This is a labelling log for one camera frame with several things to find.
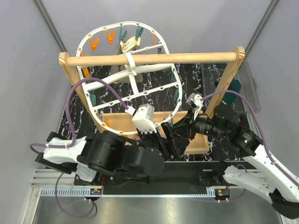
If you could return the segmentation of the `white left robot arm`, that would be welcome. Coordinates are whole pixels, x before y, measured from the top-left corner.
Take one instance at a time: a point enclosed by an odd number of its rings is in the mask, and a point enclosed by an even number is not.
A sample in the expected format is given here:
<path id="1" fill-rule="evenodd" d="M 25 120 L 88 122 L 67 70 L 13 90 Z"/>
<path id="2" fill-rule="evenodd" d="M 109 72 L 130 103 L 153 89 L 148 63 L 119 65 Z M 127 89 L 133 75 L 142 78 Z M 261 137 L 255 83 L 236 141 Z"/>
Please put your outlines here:
<path id="1" fill-rule="evenodd" d="M 181 156 L 175 134 L 169 124 L 158 130 L 137 130 L 139 140 L 103 131 L 82 137 L 71 145 L 52 132 L 44 152 L 35 161 L 61 173 L 76 173 L 83 181 L 97 184 L 101 176 L 121 175 L 124 178 L 150 178 L 162 174 L 165 162 Z"/>

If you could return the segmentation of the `white round clip hanger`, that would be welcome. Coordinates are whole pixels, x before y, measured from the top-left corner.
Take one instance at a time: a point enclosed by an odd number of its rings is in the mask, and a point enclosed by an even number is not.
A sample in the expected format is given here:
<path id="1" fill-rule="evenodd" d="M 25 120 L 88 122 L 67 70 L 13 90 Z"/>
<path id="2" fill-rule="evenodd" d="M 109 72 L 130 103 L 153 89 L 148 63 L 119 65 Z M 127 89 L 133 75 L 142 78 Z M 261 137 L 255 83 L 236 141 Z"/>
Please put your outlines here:
<path id="1" fill-rule="evenodd" d="M 104 27 L 107 27 L 107 29 L 110 30 L 115 30 L 115 28 L 120 28 L 120 24 L 123 24 L 123 30 L 127 30 L 128 34 L 126 36 L 126 39 L 129 39 L 133 36 L 135 36 L 135 32 L 137 29 L 137 24 L 139 24 L 141 27 L 143 27 L 143 29 L 148 30 L 149 32 L 152 33 L 153 35 L 153 44 L 151 46 L 146 46 L 144 48 L 140 48 L 137 51 L 133 51 L 130 52 L 129 54 L 134 55 L 136 53 L 140 53 L 141 55 L 144 54 L 145 51 L 148 50 L 152 50 L 152 49 L 157 49 L 158 51 L 164 50 L 163 54 L 168 54 L 169 50 L 168 47 L 166 45 L 165 40 L 163 39 L 163 37 L 151 26 L 148 26 L 144 23 L 139 23 L 136 21 L 124 21 L 124 22 L 119 22 L 119 23 L 115 23 L 115 24 L 111 24 L 111 25 L 107 25 L 107 26 L 102 26 L 99 28 L 94 29 L 93 31 L 91 31 L 89 34 L 91 34 L 92 36 L 96 35 L 99 32 L 105 32 L 104 31 Z M 77 50 L 77 54 L 76 56 L 80 56 L 79 53 L 79 48 L 83 49 L 84 44 L 89 41 L 89 34 L 87 34 L 82 41 L 80 42 L 79 46 L 78 46 L 78 50 Z M 182 88 L 182 84 L 180 82 L 180 77 L 177 73 L 177 70 L 175 69 L 175 65 L 172 64 L 170 67 L 166 67 L 165 64 L 162 65 L 158 65 L 158 66 L 152 66 L 152 65 L 148 65 L 148 64 L 136 64 L 133 60 L 129 61 L 130 64 L 130 68 L 128 66 L 127 70 L 123 70 L 121 72 L 115 73 L 113 75 L 110 75 L 106 78 L 104 78 L 104 82 L 100 83 L 100 82 L 96 82 L 96 81 L 89 81 L 86 84 L 83 84 L 83 91 L 87 100 L 87 105 L 88 108 L 91 112 L 91 116 L 95 119 L 95 124 L 98 127 L 103 127 L 104 126 L 104 122 L 101 121 L 100 119 L 100 114 L 99 114 L 99 110 L 109 107 L 109 106 L 113 106 L 117 103 L 126 103 L 128 101 L 131 101 L 135 98 L 139 98 L 139 97 L 143 97 L 143 96 L 147 96 L 150 95 L 152 93 L 155 93 L 157 91 L 163 91 L 165 89 L 169 89 L 171 87 L 176 87 L 177 89 L 177 99 L 176 99 L 176 107 L 174 108 L 174 110 L 170 113 L 170 115 L 175 116 L 175 114 L 178 112 L 179 108 L 181 107 L 182 104 L 182 95 L 183 95 L 183 88 Z M 171 74 L 174 76 L 174 80 L 166 85 L 161 85 L 159 87 L 156 88 L 152 88 L 149 90 L 144 90 L 142 92 L 140 92 L 137 88 L 137 82 L 135 81 L 134 75 L 138 74 L 138 73 L 149 73 L 149 72 L 156 72 L 156 71 L 161 71 L 161 70 L 166 70 L 166 69 L 170 69 L 171 70 Z M 123 97 L 121 100 L 114 100 L 114 101 L 110 101 L 107 103 L 104 103 L 102 105 L 93 105 L 92 101 L 90 99 L 90 92 L 94 91 L 96 89 L 102 88 L 102 87 L 109 87 L 110 84 L 113 84 L 113 82 L 115 82 L 116 80 L 122 79 L 124 77 L 128 76 L 130 79 L 130 85 L 132 88 L 132 94 Z M 115 134 L 121 135 L 119 131 L 116 131 L 110 127 L 106 127 L 105 130 L 111 131 Z"/>

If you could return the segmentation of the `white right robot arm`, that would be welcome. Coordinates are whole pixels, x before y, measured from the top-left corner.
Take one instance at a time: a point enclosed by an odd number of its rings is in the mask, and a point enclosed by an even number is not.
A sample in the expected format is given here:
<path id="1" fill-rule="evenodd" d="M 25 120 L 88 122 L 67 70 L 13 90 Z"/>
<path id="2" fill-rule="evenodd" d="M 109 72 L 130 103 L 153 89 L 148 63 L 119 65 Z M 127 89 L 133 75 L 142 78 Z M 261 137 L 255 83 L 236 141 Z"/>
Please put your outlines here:
<path id="1" fill-rule="evenodd" d="M 266 149 L 264 140 L 239 124 L 239 114 L 231 106 L 217 106 L 212 118 L 188 111 L 173 128 L 175 134 L 190 140 L 197 133 L 222 138 L 225 147 L 239 152 L 241 158 L 265 176 L 258 178 L 221 162 L 213 169 L 214 183 L 238 185 L 268 201 L 282 216 L 299 217 L 299 178 Z"/>

